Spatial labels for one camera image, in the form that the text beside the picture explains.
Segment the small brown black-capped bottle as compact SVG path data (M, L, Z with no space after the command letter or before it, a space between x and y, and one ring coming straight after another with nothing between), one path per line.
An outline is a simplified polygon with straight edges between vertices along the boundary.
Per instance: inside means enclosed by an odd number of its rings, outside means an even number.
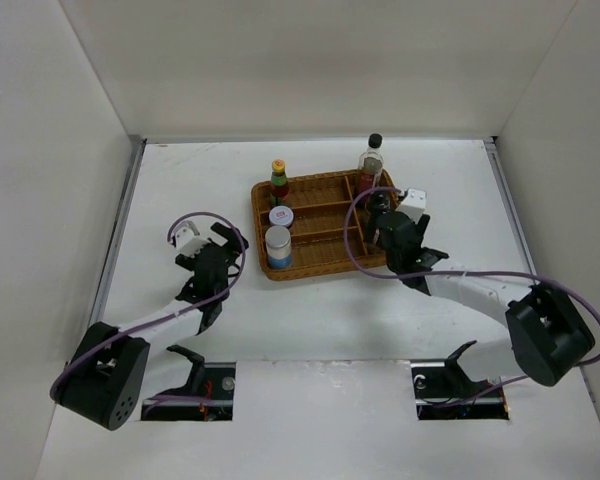
M387 192L372 193L365 204L368 221L375 221L379 216L391 210L391 197Z

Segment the silver-capped blue label shaker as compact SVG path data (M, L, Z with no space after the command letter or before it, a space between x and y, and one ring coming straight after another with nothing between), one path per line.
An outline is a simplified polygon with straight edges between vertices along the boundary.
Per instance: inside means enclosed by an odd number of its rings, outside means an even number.
M265 232L265 245L270 268L286 269L291 265L291 234L286 227L269 227Z

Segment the small jar white lid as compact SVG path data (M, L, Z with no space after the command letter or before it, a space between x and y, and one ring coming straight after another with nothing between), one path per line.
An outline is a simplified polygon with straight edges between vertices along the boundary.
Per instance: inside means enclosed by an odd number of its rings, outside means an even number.
M295 215L293 210L285 205L274 206L268 214L271 226L280 226L291 229L294 223Z

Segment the red sauce bottle green label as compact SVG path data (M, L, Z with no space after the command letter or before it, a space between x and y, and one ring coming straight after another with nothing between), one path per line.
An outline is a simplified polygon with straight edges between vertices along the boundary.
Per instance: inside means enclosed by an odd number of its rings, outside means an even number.
M286 164L276 159L271 164L270 202L273 207L285 205L289 199L289 183L286 175Z

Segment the tall dark soy sauce bottle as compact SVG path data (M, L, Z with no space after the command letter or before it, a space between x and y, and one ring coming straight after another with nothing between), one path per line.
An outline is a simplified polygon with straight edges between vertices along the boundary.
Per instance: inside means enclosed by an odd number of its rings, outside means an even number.
M383 137L379 133L372 133L367 142L366 151L360 156L355 182L355 195L361 195L356 207L361 209L369 198L368 191L379 183L384 169L384 158L380 153Z

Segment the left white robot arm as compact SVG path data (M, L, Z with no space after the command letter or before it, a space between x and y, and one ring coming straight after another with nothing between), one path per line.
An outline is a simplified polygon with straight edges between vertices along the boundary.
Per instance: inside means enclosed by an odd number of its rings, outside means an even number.
M50 388L57 405L109 431L135 420L232 419L235 365L209 363L184 344L220 317L249 247L234 227L216 222L211 230L218 241L202 238L191 221L169 231L175 263L190 278L153 315L91 325Z

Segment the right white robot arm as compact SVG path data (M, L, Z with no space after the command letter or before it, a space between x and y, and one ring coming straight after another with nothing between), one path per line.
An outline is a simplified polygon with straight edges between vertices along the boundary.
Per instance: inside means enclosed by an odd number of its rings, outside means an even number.
M595 346L594 336L569 295L547 280L520 284L503 274L479 276L424 247L430 217L415 222L405 213L372 213L366 239L383 250L389 270L407 287L427 296L456 302L505 327L508 338L478 346L470 341L456 351L444 370L444 384L463 396L480 380L521 373L551 387L577 366Z

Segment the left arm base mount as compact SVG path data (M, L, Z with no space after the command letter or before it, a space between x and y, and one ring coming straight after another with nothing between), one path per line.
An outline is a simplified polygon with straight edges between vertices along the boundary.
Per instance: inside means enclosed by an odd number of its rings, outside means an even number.
M207 362L172 345L145 374L139 419L154 422L216 422L233 419L237 365Z

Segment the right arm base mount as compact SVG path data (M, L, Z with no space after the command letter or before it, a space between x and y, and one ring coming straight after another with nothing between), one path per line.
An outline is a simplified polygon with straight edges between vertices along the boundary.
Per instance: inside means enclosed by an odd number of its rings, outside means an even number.
M466 342L446 358L411 363L415 409L420 421L509 419L502 388L469 401L493 386L489 380L470 380L458 364L461 356L475 343Z

